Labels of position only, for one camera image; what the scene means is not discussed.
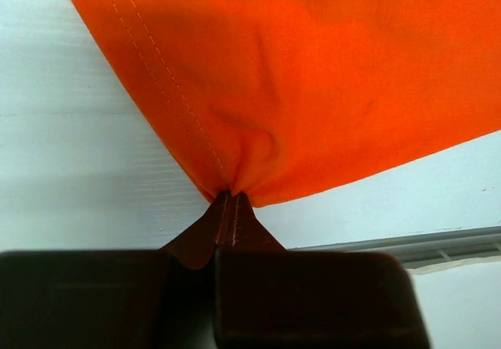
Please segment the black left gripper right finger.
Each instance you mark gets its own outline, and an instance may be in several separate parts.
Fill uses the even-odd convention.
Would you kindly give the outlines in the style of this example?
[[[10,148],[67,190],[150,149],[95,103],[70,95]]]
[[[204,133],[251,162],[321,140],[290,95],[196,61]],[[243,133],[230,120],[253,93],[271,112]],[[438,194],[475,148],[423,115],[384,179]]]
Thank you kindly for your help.
[[[220,348],[428,348],[413,284],[392,256],[286,250],[244,194],[222,192],[214,253]]]

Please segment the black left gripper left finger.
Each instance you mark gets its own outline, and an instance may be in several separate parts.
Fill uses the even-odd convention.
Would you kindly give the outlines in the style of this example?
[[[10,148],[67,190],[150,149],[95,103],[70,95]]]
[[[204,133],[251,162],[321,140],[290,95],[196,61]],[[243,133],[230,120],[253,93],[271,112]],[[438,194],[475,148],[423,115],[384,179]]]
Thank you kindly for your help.
[[[213,348],[214,263],[229,202],[158,250],[1,255],[4,348]]]

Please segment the orange t shirt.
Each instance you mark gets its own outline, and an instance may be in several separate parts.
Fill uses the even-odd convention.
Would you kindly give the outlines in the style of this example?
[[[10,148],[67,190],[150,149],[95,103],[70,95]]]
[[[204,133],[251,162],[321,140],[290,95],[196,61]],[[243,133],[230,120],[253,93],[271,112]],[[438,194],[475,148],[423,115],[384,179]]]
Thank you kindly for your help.
[[[71,0],[208,198],[256,207],[500,128],[500,0]]]

